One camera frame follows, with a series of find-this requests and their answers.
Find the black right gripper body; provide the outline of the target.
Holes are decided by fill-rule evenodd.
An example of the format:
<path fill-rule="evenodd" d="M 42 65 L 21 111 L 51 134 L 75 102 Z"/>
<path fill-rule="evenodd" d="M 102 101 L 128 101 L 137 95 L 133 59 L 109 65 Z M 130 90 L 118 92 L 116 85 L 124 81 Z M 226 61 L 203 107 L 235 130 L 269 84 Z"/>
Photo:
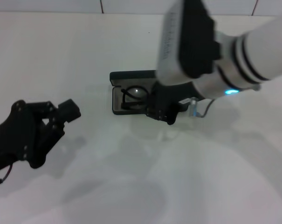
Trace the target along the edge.
<path fill-rule="evenodd" d="M 195 89 L 193 82 L 166 86 L 156 82 L 151 90 L 151 96 L 155 98 L 156 105 L 178 104 L 189 105 L 192 99 L 202 100 L 202 95 Z"/>

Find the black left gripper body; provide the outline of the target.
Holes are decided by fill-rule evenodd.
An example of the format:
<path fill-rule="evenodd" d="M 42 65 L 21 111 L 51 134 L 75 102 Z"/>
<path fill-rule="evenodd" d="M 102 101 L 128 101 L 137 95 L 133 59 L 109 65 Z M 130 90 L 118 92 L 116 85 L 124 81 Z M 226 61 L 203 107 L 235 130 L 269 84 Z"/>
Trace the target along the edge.
<path fill-rule="evenodd" d="M 46 157 L 40 154 L 41 132 L 50 113 L 35 112 L 19 100 L 0 124 L 0 170 L 18 161 L 26 161 L 33 169 L 40 168 Z"/>

